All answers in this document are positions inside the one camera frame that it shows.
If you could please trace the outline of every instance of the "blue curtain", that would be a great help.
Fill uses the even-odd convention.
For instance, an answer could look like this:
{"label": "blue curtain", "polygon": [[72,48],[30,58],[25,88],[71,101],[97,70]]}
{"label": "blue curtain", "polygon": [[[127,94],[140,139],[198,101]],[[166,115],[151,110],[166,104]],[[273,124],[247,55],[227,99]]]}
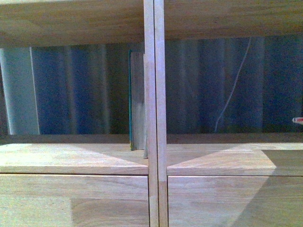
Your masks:
{"label": "blue curtain", "polygon": [[[248,38],[166,42],[168,133],[211,133]],[[302,116],[303,38],[252,38],[218,132],[291,132]]]}
{"label": "blue curtain", "polygon": [[128,51],[142,47],[32,48],[41,134],[128,133]]}
{"label": "blue curtain", "polygon": [[[168,133],[214,131],[247,44],[248,38],[166,42]],[[26,60],[16,49],[0,60],[2,69],[19,69],[15,75],[23,73],[22,59],[31,61],[41,134],[120,134],[129,132],[130,49],[143,51],[143,44],[35,47]],[[7,72],[4,87],[15,87]],[[302,36],[254,37],[218,132],[300,131],[291,120],[302,116],[302,95]]]}

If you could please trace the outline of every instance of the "wire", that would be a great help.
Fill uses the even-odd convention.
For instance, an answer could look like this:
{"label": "wire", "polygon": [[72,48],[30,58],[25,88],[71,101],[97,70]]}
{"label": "wire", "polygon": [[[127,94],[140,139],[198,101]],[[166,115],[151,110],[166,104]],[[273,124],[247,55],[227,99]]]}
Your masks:
{"label": "wire", "polygon": [[214,132],[215,132],[215,133],[217,133],[219,121],[220,121],[220,119],[223,117],[223,114],[224,114],[224,112],[225,112],[225,110],[226,110],[226,108],[227,108],[227,106],[228,106],[228,104],[229,104],[229,102],[230,102],[230,100],[231,100],[231,98],[232,98],[232,95],[233,95],[233,93],[234,93],[234,91],[235,91],[235,88],[236,88],[236,86],[237,86],[237,82],[238,82],[238,78],[239,78],[239,75],[240,75],[242,66],[243,66],[243,64],[244,64],[244,62],[245,62],[245,59],[246,59],[246,57],[247,57],[248,50],[250,49],[250,44],[251,44],[251,37],[250,37],[250,39],[249,39],[249,41],[248,41],[247,48],[246,48],[246,52],[245,52],[245,54],[244,54],[243,60],[242,60],[242,62],[241,62],[241,65],[240,65],[240,67],[239,67],[239,70],[238,70],[238,73],[237,73],[235,82],[234,82],[233,87],[232,87],[232,91],[231,91],[231,93],[230,93],[230,95],[229,95],[229,97],[228,97],[228,99],[227,99],[227,102],[226,102],[226,104],[225,104],[225,106],[224,106],[224,108],[223,108],[223,110],[222,110],[220,116],[218,117],[218,119],[217,119],[217,121],[216,121],[216,125],[215,125],[215,127],[214,127]]}

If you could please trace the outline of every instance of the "wooden drawer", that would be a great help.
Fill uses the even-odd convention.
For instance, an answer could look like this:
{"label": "wooden drawer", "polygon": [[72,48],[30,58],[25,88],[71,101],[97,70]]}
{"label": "wooden drawer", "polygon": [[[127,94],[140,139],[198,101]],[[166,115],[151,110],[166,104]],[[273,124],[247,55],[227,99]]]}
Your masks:
{"label": "wooden drawer", "polygon": [[0,226],[148,227],[147,176],[0,175]]}
{"label": "wooden drawer", "polygon": [[303,177],[169,176],[169,227],[301,227]]}

